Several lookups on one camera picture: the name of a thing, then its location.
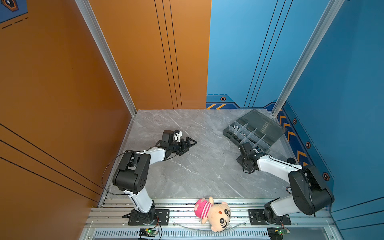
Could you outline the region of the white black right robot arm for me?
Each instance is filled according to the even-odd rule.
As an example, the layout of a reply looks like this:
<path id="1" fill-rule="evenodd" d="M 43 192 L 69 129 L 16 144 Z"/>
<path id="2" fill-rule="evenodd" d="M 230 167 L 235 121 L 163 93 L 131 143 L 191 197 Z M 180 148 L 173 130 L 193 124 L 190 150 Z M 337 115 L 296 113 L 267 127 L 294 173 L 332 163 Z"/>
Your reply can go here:
<path id="1" fill-rule="evenodd" d="M 311 216 L 335 201 L 335 197 L 314 166 L 301 166 L 284 162 L 264 153 L 237 157 L 243 172 L 266 172 L 286 181 L 290 195 L 265 204 L 263 216 L 267 223 L 276 224 L 293 213 Z"/>

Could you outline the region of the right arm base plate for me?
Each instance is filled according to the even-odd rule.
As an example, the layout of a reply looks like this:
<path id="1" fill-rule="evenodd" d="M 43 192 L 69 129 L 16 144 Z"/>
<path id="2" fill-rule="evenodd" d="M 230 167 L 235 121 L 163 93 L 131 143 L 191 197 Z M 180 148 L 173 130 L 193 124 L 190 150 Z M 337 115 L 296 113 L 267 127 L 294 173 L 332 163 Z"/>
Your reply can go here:
<path id="1" fill-rule="evenodd" d="M 249 220 L 251 226 L 290 226 L 292 224 L 289 215 L 277 217 L 275 220 L 268 221 L 262 209 L 249 209 Z"/>

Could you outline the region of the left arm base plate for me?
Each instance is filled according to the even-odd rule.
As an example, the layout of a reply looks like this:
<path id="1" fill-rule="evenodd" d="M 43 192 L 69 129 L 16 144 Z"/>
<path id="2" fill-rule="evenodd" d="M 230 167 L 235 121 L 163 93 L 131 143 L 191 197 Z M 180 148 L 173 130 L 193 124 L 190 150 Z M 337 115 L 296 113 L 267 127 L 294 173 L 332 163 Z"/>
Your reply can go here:
<path id="1" fill-rule="evenodd" d="M 129 226 L 151 226 L 160 224 L 161 226 L 167 226 L 170 219 L 169 209 L 154 209 L 149 213 L 140 213 L 136 210 L 132 210 L 129 215 Z"/>

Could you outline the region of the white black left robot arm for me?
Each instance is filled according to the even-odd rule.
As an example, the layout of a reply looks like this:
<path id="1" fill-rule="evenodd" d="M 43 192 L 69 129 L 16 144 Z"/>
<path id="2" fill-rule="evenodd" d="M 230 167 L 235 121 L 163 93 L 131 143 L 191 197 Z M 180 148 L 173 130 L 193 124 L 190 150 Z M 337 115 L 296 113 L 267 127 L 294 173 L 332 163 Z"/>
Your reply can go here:
<path id="1" fill-rule="evenodd" d="M 146 190 L 150 165 L 181 156 L 196 144 L 190 137 L 169 137 L 146 151 L 124 152 L 112 183 L 134 204 L 134 209 L 123 216 L 130 220 L 130 225 L 150 225 L 157 220 L 155 202 Z"/>

